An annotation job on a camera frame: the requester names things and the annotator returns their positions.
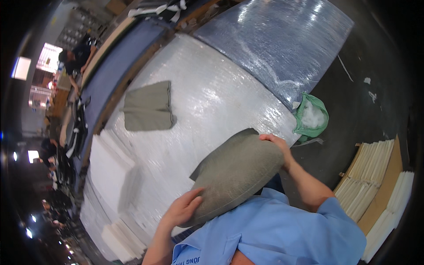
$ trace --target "white stuffing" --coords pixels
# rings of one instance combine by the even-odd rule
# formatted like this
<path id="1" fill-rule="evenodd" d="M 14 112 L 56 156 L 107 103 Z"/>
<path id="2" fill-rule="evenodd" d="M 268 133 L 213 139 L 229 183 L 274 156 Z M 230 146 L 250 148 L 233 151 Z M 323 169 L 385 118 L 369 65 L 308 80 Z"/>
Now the white stuffing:
<path id="1" fill-rule="evenodd" d="M 305 108 L 302 112 L 303 128 L 316 128 L 324 124 L 324 113 L 306 100 Z"/>

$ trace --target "green plastic bag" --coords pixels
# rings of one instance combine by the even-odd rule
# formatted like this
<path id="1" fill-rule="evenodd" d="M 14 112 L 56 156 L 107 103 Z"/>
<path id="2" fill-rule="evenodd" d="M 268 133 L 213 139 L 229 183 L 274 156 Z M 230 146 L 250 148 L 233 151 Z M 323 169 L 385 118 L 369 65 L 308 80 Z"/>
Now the green plastic bag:
<path id="1" fill-rule="evenodd" d="M 296 114 L 294 114 L 294 117 L 296 117 L 296 120 L 297 120 L 297 125 L 296 125 L 296 128 L 294 128 L 293 133 L 302 134 L 302 136 L 299 138 L 299 142 L 305 142 L 308 139 L 308 137 L 314 138 L 320 135 L 325 130 L 325 128 L 327 128 L 328 119 L 329 119 L 328 112 L 325 109 L 324 103 L 319 98 L 309 95 L 306 92 L 302 92 L 302 95 L 303 95 L 302 103 L 297 108 Z M 307 100 L 312 104 L 312 106 L 319 108 L 324 114 L 324 124 L 322 126 L 318 126 L 315 128 L 303 127 L 303 124 L 302 124 L 303 109 L 306 106 Z"/>

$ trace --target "fluorescent light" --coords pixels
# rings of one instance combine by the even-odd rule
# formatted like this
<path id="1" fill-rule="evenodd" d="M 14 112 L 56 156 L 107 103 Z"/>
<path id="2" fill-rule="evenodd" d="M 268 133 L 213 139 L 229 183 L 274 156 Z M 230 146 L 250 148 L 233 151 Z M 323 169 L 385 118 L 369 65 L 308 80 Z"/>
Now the fluorescent light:
<path id="1" fill-rule="evenodd" d="M 30 65 L 31 59 L 25 57 L 18 57 L 16 59 L 15 66 L 13 67 L 11 77 L 20 80 L 26 80 Z"/>
<path id="2" fill-rule="evenodd" d="M 31 164 L 34 163 L 35 158 L 39 158 L 38 151 L 28 151 L 28 159 Z"/>
<path id="3" fill-rule="evenodd" d="M 31 233 L 31 231 L 27 228 L 27 236 L 29 237 L 29 238 L 32 238 L 32 233 Z"/>

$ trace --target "worker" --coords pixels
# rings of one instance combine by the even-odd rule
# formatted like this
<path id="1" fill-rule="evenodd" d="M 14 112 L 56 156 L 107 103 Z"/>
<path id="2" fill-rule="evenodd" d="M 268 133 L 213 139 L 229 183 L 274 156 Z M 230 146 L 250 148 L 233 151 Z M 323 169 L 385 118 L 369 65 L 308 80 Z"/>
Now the worker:
<path id="1" fill-rule="evenodd" d="M 49 158 L 56 155 L 57 141 L 46 138 L 41 142 L 41 150 L 39 153 L 40 162 L 43 162 L 50 171 L 56 170 L 56 167 L 51 164 Z"/>
<path id="2" fill-rule="evenodd" d="M 59 54 L 59 61 L 65 64 L 66 73 L 77 94 L 79 94 L 79 86 L 74 79 L 73 71 L 77 70 L 83 74 L 96 51 L 96 46 L 81 44 L 72 51 L 63 50 Z"/>
<path id="3" fill-rule="evenodd" d="M 273 134 L 259 138 L 281 149 L 283 168 L 309 212 L 290 206 L 285 194 L 264 187 L 260 196 L 206 222 L 174 246 L 172 229 L 187 222 L 202 203 L 197 195 L 203 188 L 191 190 L 163 215 L 142 265 L 357 264 L 366 238 L 334 193 L 295 161 L 283 139 Z"/>

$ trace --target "black shirt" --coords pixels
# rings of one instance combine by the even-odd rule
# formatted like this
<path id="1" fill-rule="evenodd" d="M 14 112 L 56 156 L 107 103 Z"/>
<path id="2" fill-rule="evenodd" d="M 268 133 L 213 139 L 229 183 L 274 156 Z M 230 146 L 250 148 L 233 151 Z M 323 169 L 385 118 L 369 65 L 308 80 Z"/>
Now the black shirt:
<path id="1" fill-rule="evenodd" d="M 75 54 L 75 61 L 68 61 L 65 63 L 66 73 L 72 75 L 74 70 L 80 71 L 81 67 L 85 65 L 90 56 L 91 46 L 89 45 L 79 45 L 72 50 Z"/>
<path id="2" fill-rule="evenodd" d="M 49 138 L 44 139 L 41 142 L 41 151 L 39 153 L 40 158 L 43 160 L 43 163 L 50 167 L 49 158 L 56 155 L 56 146 L 50 142 Z"/>

